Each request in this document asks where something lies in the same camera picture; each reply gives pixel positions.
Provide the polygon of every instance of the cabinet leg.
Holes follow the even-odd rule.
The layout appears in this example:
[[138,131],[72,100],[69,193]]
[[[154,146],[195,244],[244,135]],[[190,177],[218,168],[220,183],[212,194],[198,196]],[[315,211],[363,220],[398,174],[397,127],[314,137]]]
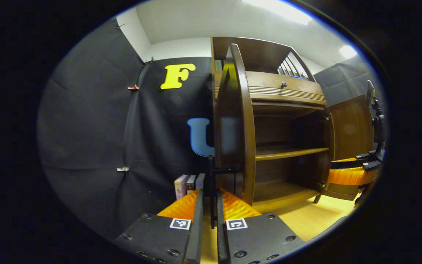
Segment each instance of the cabinet leg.
[[321,194],[319,194],[319,195],[317,195],[317,196],[315,197],[314,204],[317,204],[317,203],[318,203],[318,201],[320,200],[320,197],[322,197],[322,195],[321,195]]

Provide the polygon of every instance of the cabinet door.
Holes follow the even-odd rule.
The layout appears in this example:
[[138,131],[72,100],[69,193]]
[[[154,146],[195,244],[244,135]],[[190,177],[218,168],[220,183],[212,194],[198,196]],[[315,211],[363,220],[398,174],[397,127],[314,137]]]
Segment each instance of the cabinet door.
[[236,195],[251,205],[255,184],[255,127],[245,67],[236,44],[231,44],[227,51],[215,115],[216,165],[236,169]]
[[353,158],[372,150],[374,127],[365,95],[334,104],[326,111],[333,126],[329,132],[332,160]]

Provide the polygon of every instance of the wooden floor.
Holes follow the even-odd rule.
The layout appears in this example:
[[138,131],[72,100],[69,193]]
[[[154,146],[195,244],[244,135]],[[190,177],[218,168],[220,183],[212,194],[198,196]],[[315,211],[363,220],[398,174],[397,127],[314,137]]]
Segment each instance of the wooden floor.
[[[290,205],[284,209],[274,210],[302,240],[308,241],[330,227],[354,209],[354,201],[335,199],[322,195],[317,204],[313,198]],[[201,264],[218,263],[216,247],[216,229],[211,229],[209,211],[205,211],[203,219],[203,241],[201,242]]]

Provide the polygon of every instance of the ceiling light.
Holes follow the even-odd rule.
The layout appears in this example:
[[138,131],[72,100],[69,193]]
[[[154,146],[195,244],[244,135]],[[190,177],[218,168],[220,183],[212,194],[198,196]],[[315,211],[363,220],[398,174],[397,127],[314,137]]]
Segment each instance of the ceiling light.
[[343,55],[346,59],[352,58],[355,55],[357,55],[357,52],[355,49],[353,49],[353,47],[349,46],[349,45],[344,45],[343,47],[341,47],[340,49],[340,53],[341,55]]
[[251,5],[264,8],[275,14],[279,14],[283,17],[286,17],[292,21],[301,23],[306,26],[312,18],[307,14],[303,13],[301,10],[289,5],[286,2],[279,0],[241,0],[242,2],[247,2]]

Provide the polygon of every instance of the book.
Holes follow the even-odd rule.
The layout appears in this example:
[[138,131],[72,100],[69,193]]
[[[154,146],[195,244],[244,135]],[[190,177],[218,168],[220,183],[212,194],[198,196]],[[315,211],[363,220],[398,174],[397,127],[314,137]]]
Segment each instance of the book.
[[195,179],[196,175],[190,175],[188,180],[186,180],[186,194],[189,194],[195,190]]
[[186,180],[189,175],[183,174],[174,181],[175,185],[175,196],[180,199],[186,195]]
[[200,173],[198,178],[195,181],[195,189],[203,189],[204,188],[204,173]]

